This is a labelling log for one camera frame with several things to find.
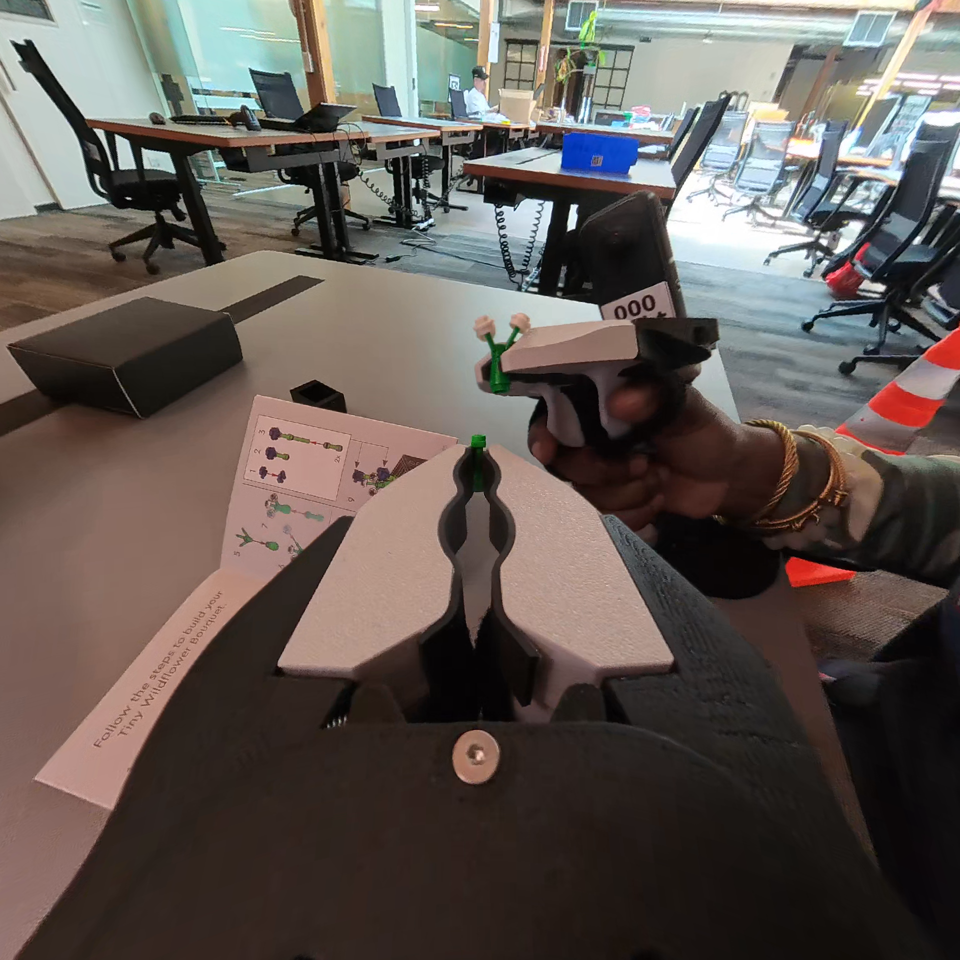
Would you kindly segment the wooden table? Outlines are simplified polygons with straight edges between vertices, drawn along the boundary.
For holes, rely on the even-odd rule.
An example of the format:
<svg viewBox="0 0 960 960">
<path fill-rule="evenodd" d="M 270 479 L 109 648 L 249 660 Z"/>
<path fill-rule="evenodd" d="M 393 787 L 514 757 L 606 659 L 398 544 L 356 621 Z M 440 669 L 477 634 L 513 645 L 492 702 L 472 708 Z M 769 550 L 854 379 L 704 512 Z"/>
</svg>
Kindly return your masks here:
<svg viewBox="0 0 960 960">
<path fill-rule="evenodd" d="M 354 261 L 359 257 L 359 252 L 350 246 L 336 168 L 341 144 L 398 146 L 440 136 L 435 129 L 385 121 L 348 124 L 345 128 L 316 133 L 175 122 L 157 125 L 148 119 L 90 118 L 87 124 L 92 129 L 124 138 L 131 146 L 170 156 L 193 232 L 207 266 L 222 263 L 224 252 L 210 221 L 198 181 L 188 163 L 189 157 L 210 150 L 239 152 L 241 156 L 237 161 L 227 158 L 225 163 L 230 168 L 236 167 L 246 173 L 305 166 L 318 214 L 318 256 L 334 261 Z"/>
<path fill-rule="evenodd" d="M 466 160 L 462 172 L 483 183 L 484 202 L 496 208 L 515 209 L 526 200 L 552 205 L 537 291 L 556 296 L 565 268 L 565 245 L 570 210 L 601 210 L 623 196 L 639 191 L 662 201 L 678 193 L 671 165 L 665 160 L 641 158 L 626 174 L 576 171 L 562 166 L 559 150 L 528 148 Z"/>
</svg>

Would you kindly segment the grey desk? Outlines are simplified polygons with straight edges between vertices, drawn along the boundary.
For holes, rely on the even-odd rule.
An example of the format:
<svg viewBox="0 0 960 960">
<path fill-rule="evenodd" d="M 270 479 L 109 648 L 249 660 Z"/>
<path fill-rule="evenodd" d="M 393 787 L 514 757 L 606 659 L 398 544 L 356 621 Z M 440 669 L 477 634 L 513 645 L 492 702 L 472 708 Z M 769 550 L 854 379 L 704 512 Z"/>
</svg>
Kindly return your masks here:
<svg viewBox="0 0 960 960">
<path fill-rule="evenodd" d="M 508 689 L 488 449 L 528 462 L 529 401 L 476 390 L 470 323 L 595 307 L 265 252 L 7 338 L 145 297 L 238 306 L 243 361 L 147 418 L 68 405 L 2 438 L 2 958 L 925 952 L 751 643 L 796 633 L 783 588 L 730 622 L 603 518 L 673 669 L 559 702 Z M 36 783 L 218 569 L 255 398 L 293 402 L 313 379 L 349 415 L 455 447 L 486 435 L 457 554 L 475 702 L 281 671 L 344 517 L 194 661 L 113 809 Z"/>
</svg>

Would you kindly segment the person's right forearm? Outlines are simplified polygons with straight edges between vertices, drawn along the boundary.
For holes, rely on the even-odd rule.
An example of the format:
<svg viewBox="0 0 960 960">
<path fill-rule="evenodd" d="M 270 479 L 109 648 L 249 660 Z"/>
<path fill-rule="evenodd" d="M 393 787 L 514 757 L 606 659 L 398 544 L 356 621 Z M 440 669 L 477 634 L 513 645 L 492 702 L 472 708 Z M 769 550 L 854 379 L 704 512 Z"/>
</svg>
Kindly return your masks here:
<svg viewBox="0 0 960 960">
<path fill-rule="evenodd" d="M 946 589 L 959 572 L 959 459 L 894 455 L 832 432 L 846 500 L 826 511 L 807 551 Z"/>
</svg>

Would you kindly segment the black office chair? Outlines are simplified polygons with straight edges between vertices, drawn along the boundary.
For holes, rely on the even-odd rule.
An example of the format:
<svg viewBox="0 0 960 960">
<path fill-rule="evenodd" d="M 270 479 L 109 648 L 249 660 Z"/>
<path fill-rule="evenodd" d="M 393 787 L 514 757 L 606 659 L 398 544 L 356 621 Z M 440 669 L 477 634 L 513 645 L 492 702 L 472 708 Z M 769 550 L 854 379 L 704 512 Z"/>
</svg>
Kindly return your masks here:
<svg viewBox="0 0 960 960">
<path fill-rule="evenodd" d="M 337 129 L 339 121 L 349 112 L 345 106 L 330 103 L 319 103 L 304 111 L 289 72 L 272 73 L 250 67 L 248 73 L 265 114 L 265 119 L 260 121 L 263 129 L 287 130 L 289 128 L 300 133 L 328 134 Z M 358 177 L 361 167 L 356 162 L 349 143 L 338 149 L 340 150 L 337 164 L 338 177 L 343 186 Z M 310 150 L 309 144 L 280 145 L 276 148 L 278 155 L 283 152 L 289 155 L 310 152 Z M 306 179 L 305 171 L 306 167 L 294 167 L 282 170 L 280 176 L 282 180 L 285 178 L 291 184 L 304 186 L 309 192 L 312 188 Z M 372 221 L 369 217 L 350 211 L 345 211 L 344 215 L 361 222 L 364 231 L 371 229 Z M 302 224 L 316 217 L 315 206 L 298 211 L 294 217 L 291 233 L 299 236 Z"/>
<path fill-rule="evenodd" d="M 879 217 L 865 234 L 862 254 L 846 263 L 857 280 L 880 288 L 877 295 L 836 299 L 802 326 L 810 332 L 824 319 L 864 316 L 875 329 L 875 341 L 842 361 L 838 373 L 851 376 L 860 364 L 905 368 L 922 348 L 942 334 L 911 311 L 920 296 L 958 255 L 958 211 L 929 239 L 922 239 L 939 203 L 954 142 L 945 138 L 918 138 L 899 180 Z"/>
<path fill-rule="evenodd" d="M 726 204 L 725 220 L 745 213 L 774 222 L 770 205 L 786 183 L 787 151 L 796 124 L 789 120 L 751 120 L 748 112 L 727 110 L 702 153 L 698 173 L 706 186 L 690 191 L 686 201 L 705 196 L 715 206 Z"/>
<path fill-rule="evenodd" d="M 221 263 L 226 246 L 217 237 L 210 215 L 193 174 L 188 171 L 184 154 L 171 156 L 174 173 L 148 171 L 141 143 L 129 140 L 133 156 L 131 169 L 119 164 L 116 135 L 105 132 L 103 139 L 90 125 L 78 105 L 56 79 L 36 44 L 30 39 L 13 41 L 20 66 L 34 78 L 78 140 L 88 183 L 93 192 L 117 210 L 150 213 L 153 225 L 127 234 L 108 245 L 115 262 L 123 262 L 126 246 L 147 241 L 142 261 L 150 275 L 160 268 L 154 262 L 158 249 L 173 250 L 177 243 L 195 247 L 207 265 Z"/>
</svg>

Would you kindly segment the black square frame brick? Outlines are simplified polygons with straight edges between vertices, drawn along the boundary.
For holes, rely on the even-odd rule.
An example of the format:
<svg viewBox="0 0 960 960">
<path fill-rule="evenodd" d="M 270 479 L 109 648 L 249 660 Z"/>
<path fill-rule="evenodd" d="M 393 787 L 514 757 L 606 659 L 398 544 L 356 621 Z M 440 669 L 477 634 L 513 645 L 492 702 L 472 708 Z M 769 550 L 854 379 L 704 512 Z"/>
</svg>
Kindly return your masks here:
<svg viewBox="0 0 960 960">
<path fill-rule="evenodd" d="M 290 390 L 290 396 L 294 403 L 340 414 L 347 414 L 349 412 L 346 398 L 342 391 L 316 379 L 292 388 Z"/>
</svg>

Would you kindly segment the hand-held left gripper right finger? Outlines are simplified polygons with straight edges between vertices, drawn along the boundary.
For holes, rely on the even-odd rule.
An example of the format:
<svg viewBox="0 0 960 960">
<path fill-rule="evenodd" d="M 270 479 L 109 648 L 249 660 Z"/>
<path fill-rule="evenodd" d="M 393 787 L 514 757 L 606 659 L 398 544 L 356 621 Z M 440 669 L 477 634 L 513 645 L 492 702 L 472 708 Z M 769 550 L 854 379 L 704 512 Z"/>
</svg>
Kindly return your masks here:
<svg viewBox="0 0 960 960">
<path fill-rule="evenodd" d="M 496 658 L 518 703 L 670 672 L 675 658 L 601 514 L 503 446 L 487 450 Z"/>
</svg>

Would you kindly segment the person's right hand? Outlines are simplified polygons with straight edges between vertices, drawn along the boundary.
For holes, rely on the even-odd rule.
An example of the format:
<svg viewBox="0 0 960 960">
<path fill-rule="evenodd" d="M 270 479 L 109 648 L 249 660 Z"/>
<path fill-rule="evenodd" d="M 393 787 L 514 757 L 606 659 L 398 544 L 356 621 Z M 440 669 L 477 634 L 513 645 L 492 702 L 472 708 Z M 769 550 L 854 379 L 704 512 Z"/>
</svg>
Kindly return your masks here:
<svg viewBox="0 0 960 960">
<path fill-rule="evenodd" d="M 776 431 L 735 422 L 691 387 L 648 454 L 607 459 L 591 448 L 564 447 L 544 414 L 531 420 L 527 441 L 536 461 L 634 532 L 662 512 L 750 520 L 773 498 L 786 462 Z"/>
</svg>

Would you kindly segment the blue plastic crate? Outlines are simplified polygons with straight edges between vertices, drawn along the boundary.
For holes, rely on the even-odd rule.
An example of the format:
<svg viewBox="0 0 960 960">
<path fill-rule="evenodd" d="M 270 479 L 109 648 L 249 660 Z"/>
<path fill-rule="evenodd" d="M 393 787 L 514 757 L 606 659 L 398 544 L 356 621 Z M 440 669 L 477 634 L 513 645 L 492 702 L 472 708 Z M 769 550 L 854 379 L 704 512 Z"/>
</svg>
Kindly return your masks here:
<svg viewBox="0 0 960 960">
<path fill-rule="evenodd" d="M 572 130 L 563 135 L 560 169 L 573 174 L 625 177 L 639 158 L 639 142 L 628 136 Z"/>
</svg>

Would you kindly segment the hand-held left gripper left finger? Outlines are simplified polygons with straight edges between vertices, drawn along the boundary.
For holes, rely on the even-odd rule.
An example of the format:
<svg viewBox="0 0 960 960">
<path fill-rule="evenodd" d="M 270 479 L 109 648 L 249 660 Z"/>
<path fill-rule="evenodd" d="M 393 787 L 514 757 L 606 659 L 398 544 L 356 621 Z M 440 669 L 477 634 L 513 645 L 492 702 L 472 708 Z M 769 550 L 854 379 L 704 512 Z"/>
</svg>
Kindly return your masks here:
<svg viewBox="0 0 960 960">
<path fill-rule="evenodd" d="M 457 554 L 474 452 L 452 446 L 354 517 L 284 648 L 284 674 L 382 684 L 399 703 L 474 703 Z"/>
</svg>

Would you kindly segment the black mesh cushion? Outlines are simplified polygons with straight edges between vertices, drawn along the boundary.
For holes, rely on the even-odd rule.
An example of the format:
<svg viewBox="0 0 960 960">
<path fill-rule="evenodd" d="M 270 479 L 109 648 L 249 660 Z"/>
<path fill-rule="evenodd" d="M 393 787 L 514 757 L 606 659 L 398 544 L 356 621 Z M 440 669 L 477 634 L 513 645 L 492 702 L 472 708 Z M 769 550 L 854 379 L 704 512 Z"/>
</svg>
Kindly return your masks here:
<svg viewBox="0 0 960 960">
<path fill-rule="evenodd" d="M 779 552 L 713 517 L 663 512 L 654 522 L 654 549 L 705 596 L 741 600 L 770 589 L 782 572 Z"/>
</svg>

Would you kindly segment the white instruction booklet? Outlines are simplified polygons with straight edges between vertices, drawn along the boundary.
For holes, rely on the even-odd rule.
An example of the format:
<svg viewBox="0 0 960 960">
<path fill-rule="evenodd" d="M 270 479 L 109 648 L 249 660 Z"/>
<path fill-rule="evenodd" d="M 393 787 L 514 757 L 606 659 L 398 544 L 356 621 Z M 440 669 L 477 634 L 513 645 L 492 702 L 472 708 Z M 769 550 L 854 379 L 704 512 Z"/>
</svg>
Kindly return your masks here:
<svg viewBox="0 0 960 960">
<path fill-rule="evenodd" d="M 171 615 L 34 777 L 112 810 L 158 718 L 226 623 L 333 522 L 353 519 L 457 439 L 257 396 L 218 568 Z"/>
</svg>

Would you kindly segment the matte black box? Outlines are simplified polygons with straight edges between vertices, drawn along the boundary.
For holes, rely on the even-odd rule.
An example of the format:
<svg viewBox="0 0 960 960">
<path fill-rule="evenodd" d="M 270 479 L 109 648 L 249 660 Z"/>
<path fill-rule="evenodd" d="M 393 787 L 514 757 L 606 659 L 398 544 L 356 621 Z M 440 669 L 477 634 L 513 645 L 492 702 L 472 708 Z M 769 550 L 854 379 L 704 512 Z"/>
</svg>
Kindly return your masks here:
<svg viewBox="0 0 960 960">
<path fill-rule="evenodd" d="M 141 297 L 11 343 L 42 395 L 147 419 L 243 361 L 229 313 Z"/>
</svg>

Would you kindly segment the orange traffic cone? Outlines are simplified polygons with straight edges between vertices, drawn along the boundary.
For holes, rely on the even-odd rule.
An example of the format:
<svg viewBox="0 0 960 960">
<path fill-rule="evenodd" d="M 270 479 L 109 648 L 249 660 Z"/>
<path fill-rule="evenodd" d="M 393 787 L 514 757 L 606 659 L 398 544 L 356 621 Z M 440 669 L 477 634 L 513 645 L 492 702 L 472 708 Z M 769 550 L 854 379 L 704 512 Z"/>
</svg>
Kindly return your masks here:
<svg viewBox="0 0 960 960">
<path fill-rule="evenodd" d="M 825 512 L 838 511 L 847 498 L 844 465 L 827 436 L 828 432 L 852 438 L 872 450 L 894 455 L 910 454 L 910 445 L 924 428 L 930 426 L 957 385 L 958 373 L 958 332 L 954 331 L 928 348 L 837 428 L 806 425 L 794 432 L 796 437 L 823 451 L 831 461 L 831 472 L 823 496 L 810 502 L 809 513 L 798 515 L 798 520 L 803 523 L 796 523 L 789 532 L 774 538 L 775 545 L 795 552 L 786 563 L 791 586 L 844 583 L 855 577 L 853 569 L 875 570 L 841 559 L 817 558 L 807 549 Z"/>
</svg>

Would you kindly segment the person's dark clothing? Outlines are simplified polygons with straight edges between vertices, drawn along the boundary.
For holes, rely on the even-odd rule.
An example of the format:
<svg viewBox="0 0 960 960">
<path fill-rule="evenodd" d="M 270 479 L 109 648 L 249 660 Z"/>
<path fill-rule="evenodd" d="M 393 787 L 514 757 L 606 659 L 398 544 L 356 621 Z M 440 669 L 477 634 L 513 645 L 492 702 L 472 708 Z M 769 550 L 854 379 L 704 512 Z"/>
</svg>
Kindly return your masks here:
<svg viewBox="0 0 960 960">
<path fill-rule="evenodd" d="M 958 588 L 869 660 L 819 669 L 880 870 L 958 958 Z"/>
</svg>

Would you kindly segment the green toy stem brick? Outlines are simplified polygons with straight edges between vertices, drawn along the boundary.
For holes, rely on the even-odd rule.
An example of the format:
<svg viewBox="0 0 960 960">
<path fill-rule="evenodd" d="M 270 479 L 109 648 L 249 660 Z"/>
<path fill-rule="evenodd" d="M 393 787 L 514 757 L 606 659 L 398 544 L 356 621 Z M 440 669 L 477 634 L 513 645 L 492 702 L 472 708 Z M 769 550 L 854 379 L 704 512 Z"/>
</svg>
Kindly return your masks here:
<svg viewBox="0 0 960 960">
<path fill-rule="evenodd" d="M 479 334 L 478 338 L 485 341 L 488 346 L 489 365 L 487 381 L 489 390 L 494 395 L 505 396 L 511 389 L 511 378 L 502 366 L 502 358 L 514 345 L 519 336 L 522 335 L 522 330 L 519 327 L 512 326 L 506 342 L 496 342 L 493 332 L 494 330 L 491 328 Z"/>
</svg>

